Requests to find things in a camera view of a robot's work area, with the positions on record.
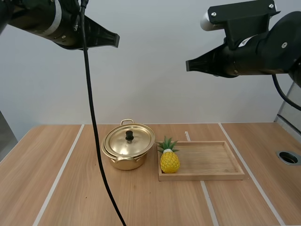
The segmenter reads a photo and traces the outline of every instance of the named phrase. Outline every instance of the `lid knob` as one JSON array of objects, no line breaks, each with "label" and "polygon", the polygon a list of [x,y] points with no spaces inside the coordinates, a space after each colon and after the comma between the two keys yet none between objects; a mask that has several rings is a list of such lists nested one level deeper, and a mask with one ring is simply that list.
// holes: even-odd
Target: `lid knob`
[{"label": "lid knob", "polygon": [[133,132],[131,131],[131,130],[128,130],[127,132],[126,132],[126,140],[127,141],[132,141],[134,139],[134,137],[133,137]]}]

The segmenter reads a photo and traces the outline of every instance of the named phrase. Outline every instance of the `toy pineapple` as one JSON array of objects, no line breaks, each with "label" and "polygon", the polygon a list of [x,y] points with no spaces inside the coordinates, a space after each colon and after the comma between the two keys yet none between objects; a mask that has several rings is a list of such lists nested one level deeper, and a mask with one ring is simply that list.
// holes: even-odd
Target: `toy pineapple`
[{"label": "toy pineapple", "polygon": [[158,147],[162,148],[162,150],[158,151],[163,153],[160,166],[164,173],[175,173],[180,167],[178,156],[174,153],[178,151],[174,149],[176,143],[177,141],[171,143],[171,138],[167,139],[166,137],[164,137],[163,143],[158,143]]}]

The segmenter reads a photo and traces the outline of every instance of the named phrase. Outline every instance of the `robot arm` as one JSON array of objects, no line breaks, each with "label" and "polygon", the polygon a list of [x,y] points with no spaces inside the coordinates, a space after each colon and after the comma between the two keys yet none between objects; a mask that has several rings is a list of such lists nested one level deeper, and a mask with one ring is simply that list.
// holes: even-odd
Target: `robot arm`
[{"label": "robot arm", "polygon": [[[77,0],[0,0],[0,32],[6,24],[49,39],[66,49],[82,48]],[[85,16],[87,47],[118,47],[119,35]]]},{"label": "robot arm", "polygon": [[288,73],[301,87],[301,12],[284,16],[269,31],[269,20],[278,13],[273,0],[210,7],[202,28],[224,29],[226,38],[221,46],[187,61],[187,71],[226,78]]}]

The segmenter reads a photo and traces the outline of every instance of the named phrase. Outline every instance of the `table surface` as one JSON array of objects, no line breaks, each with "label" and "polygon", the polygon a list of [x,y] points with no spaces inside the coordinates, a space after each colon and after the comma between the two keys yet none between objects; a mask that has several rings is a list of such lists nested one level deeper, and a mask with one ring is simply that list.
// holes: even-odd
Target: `table surface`
[{"label": "table surface", "polygon": [[[99,125],[100,139],[117,125]],[[120,171],[102,154],[128,226],[301,225],[301,166],[276,151],[301,144],[276,123],[150,125],[157,140],[228,142],[242,181],[158,181],[156,148]],[[91,125],[31,129],[0,163],[0,225],[120,226],[99,171]]]}]

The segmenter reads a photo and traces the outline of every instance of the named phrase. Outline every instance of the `white stripe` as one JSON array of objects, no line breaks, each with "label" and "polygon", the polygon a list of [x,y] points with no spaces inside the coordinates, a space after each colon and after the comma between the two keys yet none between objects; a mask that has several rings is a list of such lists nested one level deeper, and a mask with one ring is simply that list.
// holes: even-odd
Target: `white stripe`
[{"label": "white stripe", "polygon": [[282,220],[281,216],[279,215],[279,213],[277,212],[277,210],[275,209],[275,207],[273,206],[273,204],[271,203],[271,201],[269,200],[269,198],[267,197],[267,195],[265,194],[265,192],[263,191],[262,187],[260,186],[260,184],[258,183],[257,179],[255,178],[254,174],[251,172],[250,168],[248,167],[248,165],[246,164],[245,160],[243,159],[243,157],[241,156],[241,154],[239,153],[238,149],[235,147],[234,143],[232,142],[231,138],[229,137],[229,135],[227,134],[226,130],[224,129],[224,127],[222,126],[221,123],[218,123],[219,126],[221,127],[222,131],[224,132],[226,138],[228,139],[228,141],[230,142],[230,144],[232,145],[235,153],[237,154],[237,156],[239,157],[239,159],[241,160],[241,162],[243,163],[246,171],[248,172],[248,174],[250,175],[250,177],[252,178],[254,184],[256,185],[257,189],[259,190],[260,194],[263,196],[265,202],[267,203],[267,205],[269,206],[269,208],[271,209],[271,211],[273,212],[274,216],[276,217],[276,219],[278,220],[280,225],[284,225],[285,223]]},{"label": "white stripe", "polygon": [[186,135],[186,139],[187,139],[187,141],[191,141],[191,140],[190,140],[190,137],[189,137],[189,134],[188,134],[188,132],[187,132],[187,131],[185,131],[185,135]]},{"label": "white stripe", "polygon": [[85,126],[84,124],[81,125],[81,127],[79,129],[79,132],[78,132],[77,136],[75,137],[75,140],[74,140],[74,142],[73,142],[73,144],[72,144],[72,146],[71,146],[71,148],[70,148],[70,150],[69,150],[69,152],[68,152],[68,154],[67,154],[67,156],[65,158],[65,161],[63,162],[62,167],[61,167],[60,171],[58,172],[58,174],[57,174],[57,176],[55,178],[55,181],[53,182],[53,185],[52,185],[52,187],[51,187],[51,189],[50,189],[50,191],[49,191],[49,193],[48,193],[48,195],[47,195],[47,197],[46,197],[46,199],[45,199],[45,201],[44,201],[44,203],[43,203],[43,205],[42,205],[42,207],[41,207],[41,209],[39,211],[39,214],[37,215],[37,218],[34,221],[34,223],[33,223],[32,226],[37,226],[39,224],[39,222],[40,222],[40,220],[41,220],[41,218],[43,216],[43,213],[44,213],[44,211],[45,211],[45,209],[46,209],[46,207],[47,207],[47,205],[48,205],[48,203],[49,203],[49,201],[51,199],[51,196],[52,196],[53,192],[55,191],[55,188],[56,188],[56,186],[58,184],[58,181],[60,180],[61,175],[62,175],[62,173],[63,173],[63,171],[64,171],[64,169],[65,169],[65,167],[67,165],[67,162],[68,162],[68,160],[69,160],[69,158],[70,158],[70,156],[71,156],[71,154],[73,152],[73,149],[74,149],[74,147],[75,147],[75,145],[76,145],[76,143],[77,143],[77,141],[78,141],[78,139],[80,137],[80,134],[81,134],[84,126]]},{"label": "white stripe", "polygon": [[[186,135],[187,141],[191,141],[188,131],[185,131],[185,135]],[[208,209],[209,209],[209,212],[211,215],[213,226],[219,226],[205,182],[201,181],[201,185],[202,185],[203,193],[204,193],[204,196],[205,196],[205,199],[207,202],[207,206],[208,206]]]}]

